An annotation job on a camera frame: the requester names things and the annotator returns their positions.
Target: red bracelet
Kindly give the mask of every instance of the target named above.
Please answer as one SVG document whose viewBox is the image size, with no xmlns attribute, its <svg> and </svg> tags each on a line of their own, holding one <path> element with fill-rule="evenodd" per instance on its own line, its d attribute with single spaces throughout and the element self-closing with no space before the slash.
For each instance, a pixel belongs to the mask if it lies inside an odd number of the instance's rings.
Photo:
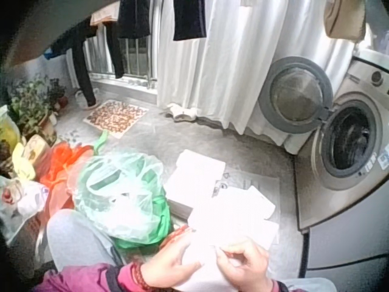
<svg viewBox="0 0 389 292">
<path fill-rule="evenodd" d="M 140 267 L 143 265 L 143 263 L 133 263 L 131 267 L 131 273 L 133 275 L 134 280 L 137 282 L 137 284 L 145 291 L 152 291 L 153 289 L 147 285 L 145 282 L 145 279 L 142 276 L 142 272 L 140 270 Z"/>
</svg>

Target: sleeve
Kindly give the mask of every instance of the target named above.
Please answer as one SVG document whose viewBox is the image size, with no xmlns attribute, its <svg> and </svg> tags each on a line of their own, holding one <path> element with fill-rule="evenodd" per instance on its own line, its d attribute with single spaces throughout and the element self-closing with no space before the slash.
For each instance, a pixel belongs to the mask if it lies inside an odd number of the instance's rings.
<svg viewBox="0 0 389 292">
<path fill-rule="evenodd" d="M 123 267 L 98 264 L 93 266 L 70 266 L 57 273 L 44 275 L 43 282 L 33 292 L 146 292 L 139 287 L 131 274 L 131 265 Z"/>
</svg>

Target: floor mat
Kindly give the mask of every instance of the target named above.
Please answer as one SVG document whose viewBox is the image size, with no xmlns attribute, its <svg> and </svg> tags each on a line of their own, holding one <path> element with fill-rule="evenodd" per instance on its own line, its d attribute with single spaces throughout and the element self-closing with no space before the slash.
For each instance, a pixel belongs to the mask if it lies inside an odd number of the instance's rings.
<svg viewBox="0 0 389 292">
<path fill-rule="evenodd" d="M 110 99 L 93 110 L 84 122 L 100 130 L 108 130 L 120 139 L 147 111 L 147 108 Z"/>
</svg>

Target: white paper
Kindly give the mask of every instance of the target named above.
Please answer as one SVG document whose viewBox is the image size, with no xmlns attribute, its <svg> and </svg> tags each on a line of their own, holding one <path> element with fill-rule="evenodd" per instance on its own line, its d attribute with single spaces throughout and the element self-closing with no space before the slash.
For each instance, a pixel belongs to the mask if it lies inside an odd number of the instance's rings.
<svg viewBox="0 0 389 292">
<path fill-rule="evenodd" d="M 258 196 L 260 199 L 260 205 L 259 205 L 259 213 L 264 219 L 269 219 L 275 210 L 275 205 L 269 201 L 259 190 L 256 189 L 256 187 L 251 186 L 247 190 L 248 192 Z"/>
<path fill-rule="evenodd" d="M 216 264 L 215 248 L 236 243 L 243 237 L 250 237 L 264 249 L 270 248 L 277 234 L 278 224 L 264 219 L 264 214 L 271 215 L 271 205 L 267 204 L 267 209 L 263 208 L 264 198 L 258 193 L 256 188 L 221 189 L 217 197 L 203 201 L 193 210 L 188 225 L 196 232 L 184 253 L 182 263 L 200 261 L 204 265 L 188 281 L 175 287 L 177 290 L 236 291 Z M 237 266 L 240 263 L 235 261 L 232 264 Z"/>
<path fill-rule="evenodd" d="M 176 165 L 164 185 L 166 198 L 173 214 L 188 218 L 193 208 L 212 197 L 216 181 L 223 176 L 225 162 L 184 150 Z"/>
<path fill-rule="evenodd" d="M 185 149 L 177 159 L 177 167 L 185 172 L 198 173 L 218 181 L 222 178 L 225 162 Z"/>
</svg>

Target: flower pot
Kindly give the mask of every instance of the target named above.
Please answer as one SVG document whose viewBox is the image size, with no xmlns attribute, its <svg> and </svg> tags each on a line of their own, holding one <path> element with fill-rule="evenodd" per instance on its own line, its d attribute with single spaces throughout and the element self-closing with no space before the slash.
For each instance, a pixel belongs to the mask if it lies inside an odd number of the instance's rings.
<svg viewBox="0 0 389 292">
<path fill-rule="evenodd" d="M 60 104 L 61 108 L 64 108 L 69 103 L 69 99 L 67 98 L 67 96 L 62 96 L 58 99 L 58 103 Z"/>
</svg>

